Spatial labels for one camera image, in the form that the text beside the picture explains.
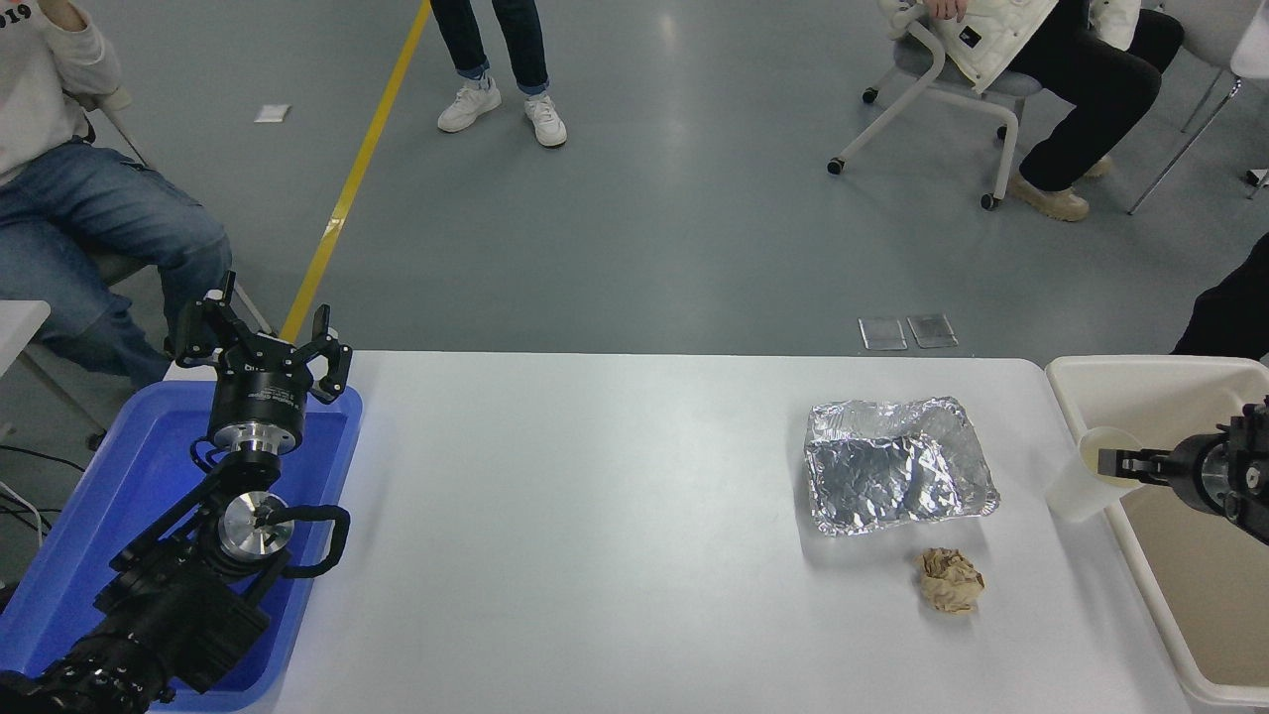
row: plastic cup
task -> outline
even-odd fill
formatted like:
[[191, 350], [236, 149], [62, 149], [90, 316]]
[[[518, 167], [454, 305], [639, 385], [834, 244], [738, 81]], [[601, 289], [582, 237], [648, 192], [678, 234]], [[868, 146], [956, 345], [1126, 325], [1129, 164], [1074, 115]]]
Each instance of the plastic cup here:
[[1095, 427], [1080, 436], [1079, 457], [1062, 469], [1044, 501], [1049, 511], [1063, 521], [1086, 521], [1094, 514], [1140, 488], [1141, 482], [1098, 474], [1098, 451], [1103, 449], [1142, 449], [1137, 438], [1114, 427]]

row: white desk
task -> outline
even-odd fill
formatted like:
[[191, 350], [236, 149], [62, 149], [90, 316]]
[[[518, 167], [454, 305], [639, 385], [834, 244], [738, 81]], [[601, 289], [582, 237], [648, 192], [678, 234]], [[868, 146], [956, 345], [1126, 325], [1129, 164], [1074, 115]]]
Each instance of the white desk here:
[[[352, 538], [277, 713], [1190, 711], [1105, 520], [1044, 506], [1074, 446], [1029, 363], [359, 351], [349, 384]], [[816, 533], [810, 408], [933, 396], [1000, 510]], [[978, 613], [921, 602], [928, 547]]]
[[46, 318], [48, 302], [43, 299], [0, 299], [0, 375], [9, 372]]

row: white plastic bin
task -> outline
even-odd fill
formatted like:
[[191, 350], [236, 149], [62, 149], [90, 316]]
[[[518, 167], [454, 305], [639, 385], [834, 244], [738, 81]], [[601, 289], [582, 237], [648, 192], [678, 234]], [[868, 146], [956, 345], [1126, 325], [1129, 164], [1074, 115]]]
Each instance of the white plastic bin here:
[[[1173, 449], [1269, 396], [1269, 369], [1223, 356], [1060, 356], [1044, 370], [1072, 438], [1095, 427]], [[1187, 690], [1269, 706], [1269, 548], [1145, 487], [1105, 510]]]

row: crumpled brown paper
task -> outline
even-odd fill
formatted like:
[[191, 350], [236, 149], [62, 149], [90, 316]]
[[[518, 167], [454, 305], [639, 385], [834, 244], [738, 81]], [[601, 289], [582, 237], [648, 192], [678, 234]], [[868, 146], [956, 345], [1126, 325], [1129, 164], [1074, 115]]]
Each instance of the crumpled brown paper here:
[[939, 613], [968, 615], [986, 583], [959, 550], [931, 548], [916, 564], [921, 568], [921, 595]]

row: black pants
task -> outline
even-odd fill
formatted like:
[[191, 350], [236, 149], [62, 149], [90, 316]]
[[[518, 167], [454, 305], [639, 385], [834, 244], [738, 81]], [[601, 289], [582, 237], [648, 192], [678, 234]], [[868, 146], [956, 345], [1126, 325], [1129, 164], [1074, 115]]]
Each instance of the black pants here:
[[[480, 71], [489, 68], [471, 0], [433, 0], [431, 14], [458, 74], [478, 76]], [[544, 91], [549, 80], [538, 6], [533, 0], [494, 0], [494, 14], [503, 27], [515, 84], [528, 94]]]
[[1123, 52], [1086, 27], [1084, 0], [1058, 0], [1009, 68], [1036, 77], [1075, 108], [1023, 159], [1023, 178], [1041, 190], [1070, 188], [1155, 103], [1160, 75], [1183, 36], [1175, 19], [1142, 10], [1132, 47]]
[[1246, 356], [1269, 353], [1269, 233], [1246, 261], [1194, 301], [1194, 313], [1173, 354]]

